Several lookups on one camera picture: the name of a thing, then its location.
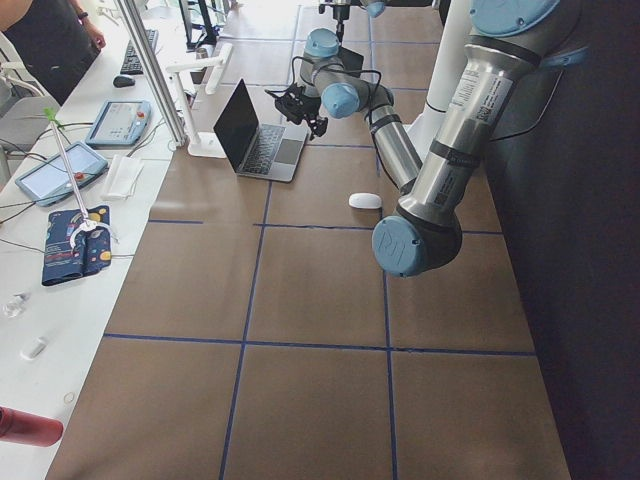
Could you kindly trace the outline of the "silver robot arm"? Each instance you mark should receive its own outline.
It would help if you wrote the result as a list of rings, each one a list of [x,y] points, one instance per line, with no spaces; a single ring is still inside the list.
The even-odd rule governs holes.
[[[336,22],[336,36],[339,42],[344,37],[344,23],[350,18],[350,10],[352,7],[364,9],[372,18],[381,15],[386,9],[386,1],[370,1],[370,0],[322,0],[318,2],[318,13],[324,14],[326,9],[330,9],[332,18]]]
[[[361,113],[400,192],[372,236],[383,270],[409,277],[455,258],[462,243],[456,207],[510,97],[539,67],[584,53],[581,13],[578,1],[452,2],[424,110],[410,125],[386,87],[349,72],[336,33],[309,33],[294,80],[297,96],[333,118]]]

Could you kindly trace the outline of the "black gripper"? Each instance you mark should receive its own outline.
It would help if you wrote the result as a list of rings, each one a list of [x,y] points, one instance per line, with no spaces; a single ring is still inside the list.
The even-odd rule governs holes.
[[[300,125],[305,121],[310,129],[310,140],[322,137],[328,127],[328,119],[319,114],[321,100],[319,97],[300,95],[294,100],[296,106],[296,119],[294,123]]]
[[[324,13],[327,8],[332,10],[332,16],[336,21],[335,34],[338,39],[342,39],[344,36],[344,22],[340,18],[350,17],[350,0],[320,0],[319,12]]]

